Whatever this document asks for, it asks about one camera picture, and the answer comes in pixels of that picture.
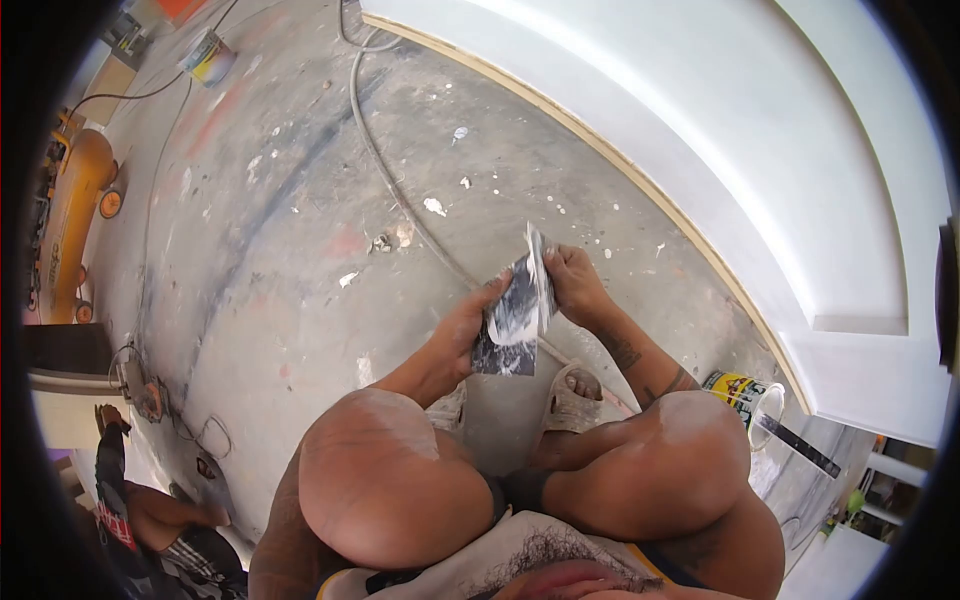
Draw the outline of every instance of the paint bucket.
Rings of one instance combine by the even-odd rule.
[[[212,87],[224,78],[236,60],[237,55],[207,27],[193,38],[177,66],[204,87]]]
[[[754,427],[754,415],[760,411],[780,420],[785,393],[781,384],[759,381],[735,372],[717,371],[704,382],[704,389],[730,404],[740,415],[753,452],[767,445],[771,434],[762,427]]]

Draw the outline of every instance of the concrete floor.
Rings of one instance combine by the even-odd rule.
[[[184,77],[155,98],[121,104],[105,133],[122,163],[126,202],[112,221],[97,217],[86,251],[95,318],[115,346],[138,329],[186,428],[199,434],[211,415],[226,428],[228,437],[207,422],[201,443],[227,454],[219,463],[236,527],[253,541],[303,431],[339,397],[400,364],[465,293],[417,237],[367,254],[381,232],[396,248],[406,226],[353,123],[355,53],[337,39],[335,11],[333,2],[242,0],[220,28],[238,53],[222,82],[187,95]],[[131,91],[169,81],[182,46],[219,13],[204,9],[158,39]],[[346,22],[360,37],[356,4]],[[359,88],[403,193],[475,278],[525,252],[530,220],[583,246],[612,297],[699,380],[716,369],[776,376],[772,354],[693,245],[551,118],[408,41],[367,56]],[[452,143],[461,126],[468,135]],[[459,184],[464,176],[470,189]],[[446,217],[423,208],[428,197]],[[359,275],[342,288],[351,272]],[[545,337],[636,406],[590,334],[560,317]],[[542,355],[536,377],[468,380],[467,441],[482,468],[523,462],[558,367]],[[869,450],[872,436],[805,417],[788,396],[784,422],[841,466]],[[146,483],[195,476],[172,428],[136,427]],[[752,484],[784,523],[790,548],[843,482],[824,481],[776,440],[754,459]]]

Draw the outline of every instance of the sandpaper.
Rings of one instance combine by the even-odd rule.
[[[550,325],[557,300],[543,268],[543,252],[550,241],[529,222],[526,238],[528,252],[510,266],[514,274],[510,286],[484,311],[471,355],[473,372],[508,376],[535,372],[537,336]]]

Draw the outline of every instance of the person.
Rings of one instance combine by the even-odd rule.
[[[783,540],[748,485],[735,411],[616,306],[586,252],[559,246],[544,264],[560,310],[600,340],[642,412],[593,426],[600,384],[566,367],[529,467],[475,468],[457,440],[458,385],[505,272],[306,431],[252,557],[251,598],[777,596]]]
[[[123,431],[111,405],[98,408],[103,425],[95,467],[99,557],[133,598],[247,597],[247,573],[214,529],[229,525],[223,507],[181,502],[124,478]]]

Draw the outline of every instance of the plywood edge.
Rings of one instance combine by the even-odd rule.
[[[542,93],[520,81],[510,73],[501,70],[499,67],[494,66],[489,62],[474,56],[473,54],[465,52],[453,44],[430,36],[429,34],[425,34],[424,32],[417,31],[401,23],[397,23],[388,18],[371,14],[366,11],[363,11],[361,14],[364,22],[368,25],[373,25],[374,27],[378,27],[385,31],[414,41],[421,46],[425,46],[444,55],[449,59],[456,60],[457,62],[473,69],[486,78],[506,87],[520,98],[523,98],[530,104],[539,108],[557,120],[561,125],[571,130],[577,135],[577,137],[587,142],[591,148],[600,153],[601,156],[608,160],[621,173],[626,175],[630,181],[634,183],[634,185],[640,188],[644,194],[653,200],[660,210],[662,210],[666,216],[677,225],[680,231],[694,245],[694,247],[700,251],[710,266],[713,267],[713,270],[720,275],[720,278],[723,279],[724,283],[726,283],[731,289],[731,292],[736,297],[737,301],[740,302],[740,305],[750,317],[751,321],[756,327],[756,330],[760,333],[763,341],[766,343],[770,351],[773,352],[774,358],[777,359],[780,369],[783,371],[783,375],[786,377],[787,382],[793,389],[794,394],[796,395],[797,400],[800,402],[800,406],[804,413],[808,415],[813,414],[809,403],[806,401],[806,395],[800,385],[800,380],[797,378],[797,375],[793,370],[793,366],[787,359],[786,352],[780,345],[780,340],[776,335],[774,335],[773,329],[760,315],[760,311],[756,308],[753,299],[751,299],[750,295],[744,289],[743,285],[740,283],[740,280],[733,274],[730,266],[723,260],[719,252],[717,252],[707,238],[704,237],[704,234],[693,225],[689,218],[687,218],[686,214],[680,210],[680,208],[672,200],[670,200],[670,198],[663,193],[663,191],[655,183],[653,183],[653,181],[650,180],[650,178],[647,177],[647,175],[643,173],[639,167],[621,154],[620,151],[614,148],[614,146],[607,141],[606,138],[588,127],[580,119],[573,116],[553,100],[547,98]]]

